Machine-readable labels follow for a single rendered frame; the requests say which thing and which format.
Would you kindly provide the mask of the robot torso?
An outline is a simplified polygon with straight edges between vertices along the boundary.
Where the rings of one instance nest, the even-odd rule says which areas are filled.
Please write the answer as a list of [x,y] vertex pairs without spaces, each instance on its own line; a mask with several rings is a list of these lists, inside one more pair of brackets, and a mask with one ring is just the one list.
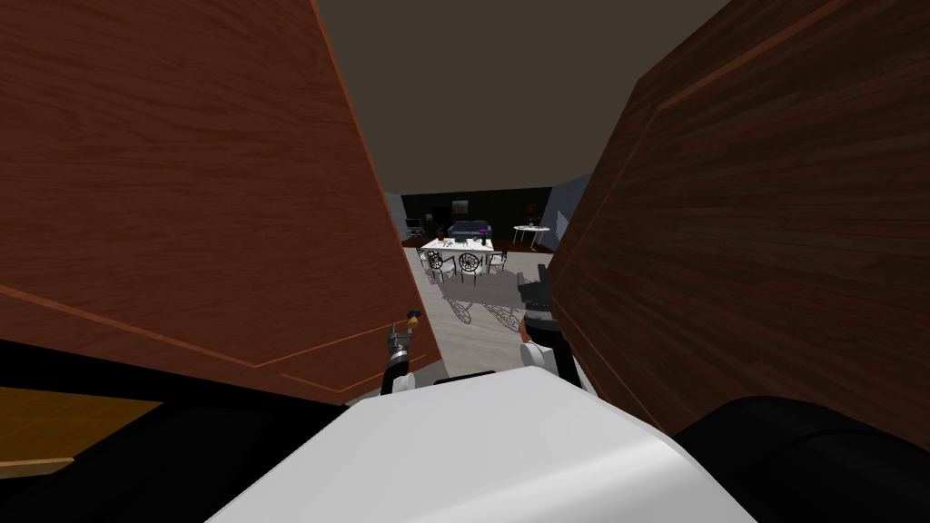
[[757,523],[647,422],[527,367],[362,400],[206,523]]

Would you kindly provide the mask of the white dining table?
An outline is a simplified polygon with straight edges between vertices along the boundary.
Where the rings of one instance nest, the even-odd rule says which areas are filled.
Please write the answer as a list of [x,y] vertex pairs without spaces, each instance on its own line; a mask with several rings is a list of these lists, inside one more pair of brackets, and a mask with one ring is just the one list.
[[445,238],[434,239],[421,247],[426,252],[476,252],[479,256],[488,256],[495,252],[492,241],[481,238]]

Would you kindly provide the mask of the round white side table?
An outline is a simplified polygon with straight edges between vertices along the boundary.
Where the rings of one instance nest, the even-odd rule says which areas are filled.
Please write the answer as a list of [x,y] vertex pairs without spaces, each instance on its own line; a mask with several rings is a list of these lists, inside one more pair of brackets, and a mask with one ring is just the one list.
[[528,248],[531,252],[535,252],[543,236],[550,231],[550,227],[541,223],[542,218],[537,204],[527,206],[522,212],[522,217],[525,223],[513,227],[512,244],[529,239]]

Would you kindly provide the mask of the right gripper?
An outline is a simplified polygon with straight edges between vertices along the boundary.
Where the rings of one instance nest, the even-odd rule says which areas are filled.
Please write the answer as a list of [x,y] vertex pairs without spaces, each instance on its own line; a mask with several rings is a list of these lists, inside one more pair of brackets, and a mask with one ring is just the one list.
[[526,309],[549,309],[552,303],[552,279],[546,264],[538,265],[538,280],[528,280],[517,272],[518,293]]

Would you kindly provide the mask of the brown wooden door leaf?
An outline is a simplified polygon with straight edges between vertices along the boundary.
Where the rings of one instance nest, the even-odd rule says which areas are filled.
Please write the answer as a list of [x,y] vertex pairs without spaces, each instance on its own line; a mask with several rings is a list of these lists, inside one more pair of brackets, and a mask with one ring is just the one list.
[[0,0],[0,338],[343,403],[421,305],[318,0]]
[[930,0],[730,0],[636,82],[549,272],[596,394],[668,435],[770,395],[930,449]]

